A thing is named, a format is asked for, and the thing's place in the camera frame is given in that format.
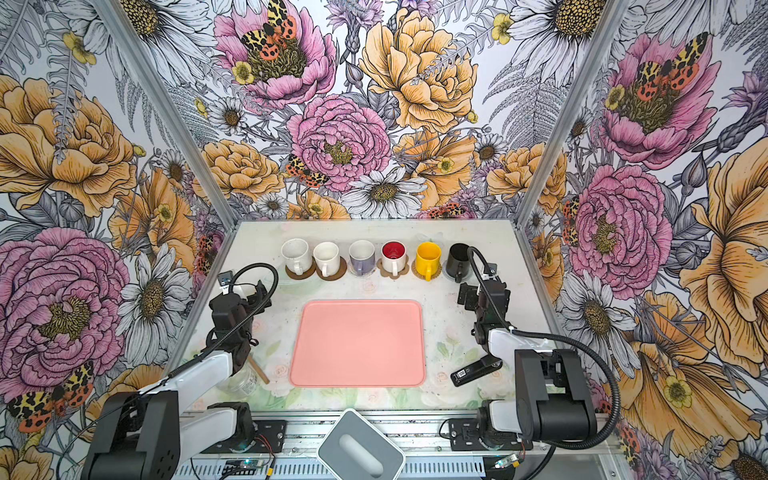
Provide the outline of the grey blue round coaster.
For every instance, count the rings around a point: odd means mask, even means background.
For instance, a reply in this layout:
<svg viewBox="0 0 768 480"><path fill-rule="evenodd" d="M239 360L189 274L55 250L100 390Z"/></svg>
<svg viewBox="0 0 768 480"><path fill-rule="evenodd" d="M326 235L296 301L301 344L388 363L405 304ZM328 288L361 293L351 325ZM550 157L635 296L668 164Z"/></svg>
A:
<svg viewBox="0 0 768 480"><path fill-rule="evenodd" d="M452 282L460 284L462 282L468 282L474 278L474 273L466 262L459 262L458 264L445 265L444 275Z"/></svg>

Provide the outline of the black mug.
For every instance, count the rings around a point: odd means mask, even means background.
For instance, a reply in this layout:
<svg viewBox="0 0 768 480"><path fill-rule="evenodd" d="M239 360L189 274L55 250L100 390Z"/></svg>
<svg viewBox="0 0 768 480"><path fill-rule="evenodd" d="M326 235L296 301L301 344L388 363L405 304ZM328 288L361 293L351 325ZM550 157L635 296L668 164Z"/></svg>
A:
<svg viewBox="0 0 768 480"><path fill-rule="evenodd" d="M446 275L457 284L464 282L472 274L467 244L455 243L450 247L445 271Z"/></svg>

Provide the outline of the brown glossy round coaster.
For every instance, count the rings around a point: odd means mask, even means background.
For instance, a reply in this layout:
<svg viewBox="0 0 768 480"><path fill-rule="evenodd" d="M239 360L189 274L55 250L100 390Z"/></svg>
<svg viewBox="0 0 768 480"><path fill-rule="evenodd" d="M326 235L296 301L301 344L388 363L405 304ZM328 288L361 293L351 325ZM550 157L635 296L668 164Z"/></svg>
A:
<svg viewBox="0 0 768 480"><path fill-rule="evenodd" d="M302 281L302 280L306 280L306 279L310 278L311 276L313 276L315 274L316 270L317 270L317 268L316 268L316 262L315 261L312 261L310 267L306 271L303 271L302 273L294 272L293 270L291 270L289 268L288 265L286 265L284 267L285 274L291 280L295 280L295 281Z"/></svg>

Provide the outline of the yellow mug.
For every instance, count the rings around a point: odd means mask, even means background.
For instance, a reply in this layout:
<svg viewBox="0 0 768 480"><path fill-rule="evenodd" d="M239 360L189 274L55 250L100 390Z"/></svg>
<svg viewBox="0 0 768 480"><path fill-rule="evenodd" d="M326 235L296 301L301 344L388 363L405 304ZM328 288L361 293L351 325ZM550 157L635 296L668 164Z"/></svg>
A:
<svg viewBox="0 0 768 480"><path fill-rule="evenodd" d="M441 263L442 250L439 245L434 242L421 243L416 251L416 258L421 257L425 260L438 259Z"/></svg>

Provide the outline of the woven rattan round coaster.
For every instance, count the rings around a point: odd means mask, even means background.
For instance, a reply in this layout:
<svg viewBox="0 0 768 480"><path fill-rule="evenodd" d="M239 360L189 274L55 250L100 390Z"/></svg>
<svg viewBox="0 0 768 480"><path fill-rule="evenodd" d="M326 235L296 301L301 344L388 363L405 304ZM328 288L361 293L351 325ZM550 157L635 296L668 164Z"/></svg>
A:
<svg viewBox="0 0 768 480"><path fill-rule="evenodd" d="M442 266L438 259L425 260L421 257L417 257L412 262L413 274L420 280L432 281L435 280L442 272Z"/></svg>

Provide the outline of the red inside white mug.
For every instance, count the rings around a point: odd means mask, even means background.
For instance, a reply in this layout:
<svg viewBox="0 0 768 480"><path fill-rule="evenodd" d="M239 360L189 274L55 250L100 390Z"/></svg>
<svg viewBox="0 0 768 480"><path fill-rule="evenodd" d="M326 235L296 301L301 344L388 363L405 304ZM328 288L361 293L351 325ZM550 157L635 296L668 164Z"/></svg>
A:
<svg viewBox="0 0 768 480"><path fill-rule="evenodd" d="M388 241L382 246L381 257L386 256L395 259L402 255L407 255L406 247L399 241Z"/></svg>

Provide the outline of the paw shaped cork coaster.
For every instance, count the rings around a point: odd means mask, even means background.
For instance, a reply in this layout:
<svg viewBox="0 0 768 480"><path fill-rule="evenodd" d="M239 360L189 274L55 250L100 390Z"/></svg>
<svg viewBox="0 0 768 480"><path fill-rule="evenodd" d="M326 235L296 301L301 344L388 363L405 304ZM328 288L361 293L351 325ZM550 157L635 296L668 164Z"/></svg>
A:
<svg viewBox="0 0 768 480"><path fill-rule="evenodd" d="M381 277L396 280L409 273L408 256L398 258L382 256L378 259L376 267Z"/></svg>

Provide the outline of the dark brown round coaster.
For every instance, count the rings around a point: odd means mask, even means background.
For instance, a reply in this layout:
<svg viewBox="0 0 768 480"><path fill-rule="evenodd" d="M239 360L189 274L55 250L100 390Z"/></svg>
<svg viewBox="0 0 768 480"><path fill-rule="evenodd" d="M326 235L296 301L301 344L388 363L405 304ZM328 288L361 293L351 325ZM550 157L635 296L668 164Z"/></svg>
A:
<svg viewBox="0 0 768 480"><path fill-rule="evenodd" d="M316 272L317 275L321 280L324 281L336 281L341 279L346 273L347 273L348 267L347 267L347 261L344 257L341 257L339 259L339 268L338 270L332 274L332 275L324 275L324 270L321 268L320 264L316 262Z"/></svg>

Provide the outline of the white mug purple handle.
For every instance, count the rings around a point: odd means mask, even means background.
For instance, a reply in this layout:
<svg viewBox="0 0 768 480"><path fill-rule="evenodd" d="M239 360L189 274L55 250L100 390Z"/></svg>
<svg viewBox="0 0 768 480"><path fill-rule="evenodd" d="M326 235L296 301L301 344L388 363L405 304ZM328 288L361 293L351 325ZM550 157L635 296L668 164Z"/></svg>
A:
<svg viewBox="0 0 768 480"><path fill-rule="evenodd" d="M368 240L354 241L348 250L352 272L356 276L370 274L376 266L376 249Z"/></svg>

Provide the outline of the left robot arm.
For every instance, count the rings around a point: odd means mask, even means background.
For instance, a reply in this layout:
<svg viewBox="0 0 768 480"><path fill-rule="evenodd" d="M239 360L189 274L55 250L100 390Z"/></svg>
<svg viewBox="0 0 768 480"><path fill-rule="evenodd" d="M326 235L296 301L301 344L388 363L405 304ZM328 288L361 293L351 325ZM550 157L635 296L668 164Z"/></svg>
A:
<svg viewBox="0 0 768 480"><path fill-rule="evenodd" d="M234 290L216 296L209 303L212 343L203 353L147 387L110 396L94 424L82 478L170 479L211 446L250 446L256 433L246 403L189 409L245 366L256 343L252 319L270 307L274 292L257 284L246 298Z"/></svg>

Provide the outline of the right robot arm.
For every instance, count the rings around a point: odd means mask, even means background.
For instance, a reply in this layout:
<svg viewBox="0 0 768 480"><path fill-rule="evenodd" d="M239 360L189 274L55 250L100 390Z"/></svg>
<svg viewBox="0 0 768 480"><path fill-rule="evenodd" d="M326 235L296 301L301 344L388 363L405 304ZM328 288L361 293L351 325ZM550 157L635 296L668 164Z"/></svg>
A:
<svg viewBox="0 0 768 480"><path fill-rule="evenodd" d="M460 285L457 303L475 314L472 335L485 355L453 372L459 387L508 366L514 370L514 397L482 402L476 425L464 435L488 449L532 442L563 449L588 449L599 442L598 421L578 353L548 349L547 338L527 336L506 323L510 292L498 278L469 265L476 286Z"/></svg>

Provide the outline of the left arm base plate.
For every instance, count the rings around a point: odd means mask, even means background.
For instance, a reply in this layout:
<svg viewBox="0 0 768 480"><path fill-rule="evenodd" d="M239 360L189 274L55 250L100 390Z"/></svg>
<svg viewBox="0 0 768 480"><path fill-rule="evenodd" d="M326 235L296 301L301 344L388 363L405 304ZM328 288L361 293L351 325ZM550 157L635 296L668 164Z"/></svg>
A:
<svg viewBox="0 0 768 480"><path fill-rule="evenodd" d="M281 453L286 439L286 420L254 420L254 438L247 443L224 441L205 449L203 454L267 454Z"/></svg>

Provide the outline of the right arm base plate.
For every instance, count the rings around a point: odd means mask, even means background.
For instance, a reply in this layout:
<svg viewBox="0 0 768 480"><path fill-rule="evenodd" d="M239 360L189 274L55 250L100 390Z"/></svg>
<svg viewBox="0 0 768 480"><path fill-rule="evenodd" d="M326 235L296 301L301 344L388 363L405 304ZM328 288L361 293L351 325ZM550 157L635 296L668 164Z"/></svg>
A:
<svg viewBox="0 0 768 480"><path fill-rule="evenodd" d="M533 444L524 441L519 433L494 430L489 424L475 418L449 418L447 427L440 427L439 433L451 445L451 450L460 451L515 451L530 450Z"/></svg>

